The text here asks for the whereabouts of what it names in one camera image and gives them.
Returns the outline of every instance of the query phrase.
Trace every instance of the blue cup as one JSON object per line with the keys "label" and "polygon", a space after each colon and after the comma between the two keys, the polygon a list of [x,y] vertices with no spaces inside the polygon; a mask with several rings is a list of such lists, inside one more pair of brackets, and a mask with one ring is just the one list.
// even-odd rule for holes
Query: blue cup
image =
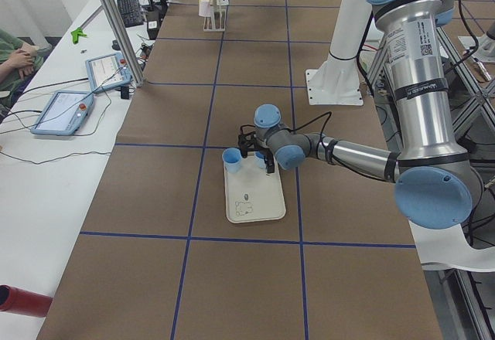
{"label": "blue cup", "polygon": [[241,151],[238,148],[227,148],[222,154],[222,160],[224,160],[225,169],[235,174],[241,169]]}
{"label": "blue cup", "polygon": [[259,168],[266,168],[265,155],[263,155],[261,152],[256,151],[254,153],[254,159],[256,160],[256,165]]}

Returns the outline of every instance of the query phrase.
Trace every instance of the black keyboard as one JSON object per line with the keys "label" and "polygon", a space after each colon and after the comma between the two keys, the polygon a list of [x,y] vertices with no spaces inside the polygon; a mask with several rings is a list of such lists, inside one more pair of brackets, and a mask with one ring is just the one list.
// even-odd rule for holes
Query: black keyboard
{"label": "black keyboard", "polygon": [[117,8],[121,13],[125,27],[139,26],[143,24],[141,6],[139,0],[117,0]]}

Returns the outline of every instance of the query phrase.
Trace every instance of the red cylinder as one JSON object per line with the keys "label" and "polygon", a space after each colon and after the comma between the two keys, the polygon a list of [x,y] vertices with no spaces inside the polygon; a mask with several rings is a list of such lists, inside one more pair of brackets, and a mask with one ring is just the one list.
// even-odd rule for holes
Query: red cylinder
{"label": "red cylinder", "polygon": [[34,292],[24,291],[17,287],[0,286],[0,311],[46,317],[52,304],[52,298]]}

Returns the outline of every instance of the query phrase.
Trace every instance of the tablet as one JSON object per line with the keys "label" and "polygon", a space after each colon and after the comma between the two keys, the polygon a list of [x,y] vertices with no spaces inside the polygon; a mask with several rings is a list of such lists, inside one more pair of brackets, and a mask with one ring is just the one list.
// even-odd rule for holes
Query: tablet
{"label": "tablet", "polygon": [[55,92],[36,123],[33,134],[72,135],[83,123],[93,106],[94,95],[87,91]]}
{"label": "tablet", "polygon": [[127,63],[120,52],[87,60],[86,70],[93,93],[128,85],[132,80]]}

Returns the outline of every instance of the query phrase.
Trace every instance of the green shirt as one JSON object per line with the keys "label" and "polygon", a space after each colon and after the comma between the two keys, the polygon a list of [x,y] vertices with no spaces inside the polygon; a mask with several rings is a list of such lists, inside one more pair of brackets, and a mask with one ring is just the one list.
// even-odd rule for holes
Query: green shirt
{"label": "green shirt", "polygon": [[[0,64],[4,63],[10,54],[19,49],[24,42],[7,32],[0,29]],[[37,71],[43,64],[43,58],[36,56],[34,58],[34,70]],[[19,71],[12,71],[2,82],[0,82],[0,91],[10,91],[11,95],[21,85],[22,80]]]}

